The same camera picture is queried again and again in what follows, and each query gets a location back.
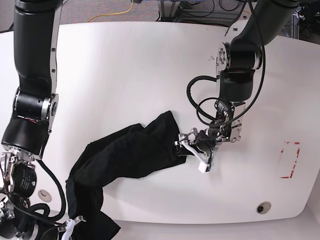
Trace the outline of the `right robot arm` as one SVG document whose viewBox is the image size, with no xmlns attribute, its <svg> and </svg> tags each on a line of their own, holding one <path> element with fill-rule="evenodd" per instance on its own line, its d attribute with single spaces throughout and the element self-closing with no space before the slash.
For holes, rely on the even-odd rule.
<svg viewBox="0 0 320 240">
<path fill-rule="evenodd" d="M 45 203 L 31 204 L 36 165 L 49 175 L 42 158 L 52 131 L 59 96 L 56 48 L 63 2 L 17 0 L 14 4 L 14 62 L 19 76 L 0 157 L 0 235 L 18 240 L 73 240 L 82 216 L 61 222 L 66 198 L 57 184 L 61 209 L 52 216 Z"/>
</svg>

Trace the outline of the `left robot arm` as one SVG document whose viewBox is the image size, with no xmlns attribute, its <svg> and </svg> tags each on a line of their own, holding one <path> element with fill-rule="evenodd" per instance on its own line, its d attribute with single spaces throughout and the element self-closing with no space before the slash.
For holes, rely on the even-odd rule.
<svg viewBox="0 0 320 240">
<path fill-rule="evenodd" d="M 242 117 L 253 106 L 246 106 L 253 91 L 254 74 L 262 69 L 260 83 L 252 102 L 256 102 L 261 92 L 266 71 L 265 46 L 270 43 L 284 27 L 299 0 L 259 0 L 250 8 L 250 17 L 243 30 L 230 42 L 223 42 L 218 48 L 216 58 L 216 77 L 206 75 L 192 79 L 187 85 L 186 94 L 195 108 L 197 118 L 207 126 L 198 131 L 178 136 L 176 146 L 178 156 L 193 155 L 199 160 L 198 169 L 209 172 L 214 165 L 214 156 L 224 142 L 234 143 L 241 139 Z M 214 97 L 215 116 L 201 109 L 191 96 L 191 87 L 198 81 L 216 82 L 218 97 Z"/>
</svg>

